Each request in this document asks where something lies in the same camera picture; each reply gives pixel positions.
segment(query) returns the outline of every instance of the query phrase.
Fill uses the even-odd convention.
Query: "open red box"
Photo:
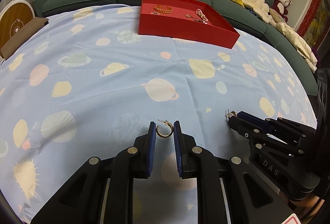
[[[156,5],[169,6],[173,11],[151,14],[156,12]],[[200,19],[197,9],[208,18],[207,24],[186,17],[189,14]],[[195,40],[229,49],[240,36],[216,10],[197,0],[142,0],[138,34]]]

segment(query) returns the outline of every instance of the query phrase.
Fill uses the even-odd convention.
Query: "bed sheet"
[[[139,13],[107,5],[52,16],[0,67],[0,189],[25,222],[86,160],[115,156],[150,121],[179,120],[197,145],[244,160],[248,140],[228,128],[228,109],[316,127],[271,46],[239,30],[231,50],[141,36]],[[151,178],[134,181],[134,223],[197,223],[196,180],[178,177],[172,138],[156,139]]]

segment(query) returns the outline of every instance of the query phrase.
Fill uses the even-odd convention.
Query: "wooden round object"
[[[26,0],[13,0],[0,13],[0,48],[35,17]]]

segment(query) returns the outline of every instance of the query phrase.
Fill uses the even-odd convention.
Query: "hoop earring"
[[[173,125],[169,122],[169,121],[161,121],[161,120],[158,120],[159,122],[163,122],[165,125],[167,125],[170,129],[171,129],[171,133],[168,134],[168,135],[163,135],[159,132],[158,128],[159,128],[159,125],[157,125],[156,127],[156,133],[158,134],[159,137],[161,138],[169,138],[172,134],[173,134]]]

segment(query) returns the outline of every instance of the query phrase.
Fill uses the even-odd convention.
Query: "red plush bear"
[[[288,17],[286,17],[288,10],[286,8],[291,4],[291,2],[292,0],[275,0],[272,7],[272,9],[278,12],[278,14],[280,14],[286,22],[288,21]]]

